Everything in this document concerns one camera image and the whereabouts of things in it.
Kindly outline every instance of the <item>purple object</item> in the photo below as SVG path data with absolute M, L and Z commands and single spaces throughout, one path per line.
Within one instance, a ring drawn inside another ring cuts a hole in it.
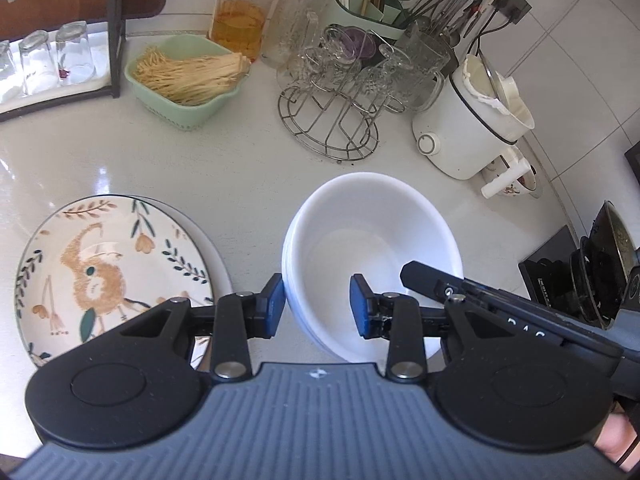
M 376 55 L 378 50 L 371 34 L 358 27 L 345 27 L 343 30 L 353 41 L 360 59 L 371 59 Z

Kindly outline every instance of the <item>black rack frame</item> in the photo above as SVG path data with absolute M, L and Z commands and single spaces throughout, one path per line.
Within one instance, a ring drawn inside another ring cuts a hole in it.
M 114 99 L 120 97 L 120 67 L 122 65 L 122 53 L 126 40 L 126 20 L 122 16 L 122 0 L 107 0 L 107 32 L 109 42 L 109 64 L 111 73 L 110 84 L 103 86 L 102 88 L 98 88 L 97 90 L 91 90 L 89 92 L 65 95 L 62 97 L 57 97 L 55 99 L 26 105 L 20 108 L 14 108 L 13 110 L 0 113 L 0 123 L 9 119 L 13 119 L 14 117 L 21 117 L 32 112 L 44 110 L 46 108 L 65 105 L 76 101 L 84 101 L 86 99 L 92 99 L 94 97 L 102 97 L 105 95 L 110 95 Z

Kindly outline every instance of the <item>green basket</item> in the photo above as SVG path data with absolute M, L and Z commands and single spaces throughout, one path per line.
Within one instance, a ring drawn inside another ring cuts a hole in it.
M 158 43 L 156 47 L 171 59 L 189 59 L 190 57 L 218 56 L 231 53 L 228 48 L 209 41 L 204 36 L 194 36 L 193 34 L 173 36 Z M 202 126 L 214 113 L 220 110 L 228 99 L 238 93 L 240 85 L 246 78 L 243 77 L 231 92 L 219 95 L 208 103 L 198 106 L 183 106 L 169 101 L 133 78 L 132 72 L 136 69 L 139 58 L 140 56 L 129 61 L 124 71 L 125 77 L 133 85 L 133 93 L 153 113 L 184 131 Z

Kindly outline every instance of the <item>glass jar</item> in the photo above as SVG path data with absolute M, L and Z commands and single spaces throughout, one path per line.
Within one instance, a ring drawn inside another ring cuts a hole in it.
M 262 29 L 274 0 L 217 0 L 207 37 L 251 61 L 260 53 Z

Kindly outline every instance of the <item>power outlet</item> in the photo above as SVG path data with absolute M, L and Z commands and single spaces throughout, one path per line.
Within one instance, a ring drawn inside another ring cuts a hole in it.
M 526 0 L 495 0 L 494 6 L 511 23 L 518 23 L 531 10 L 531 6 Z

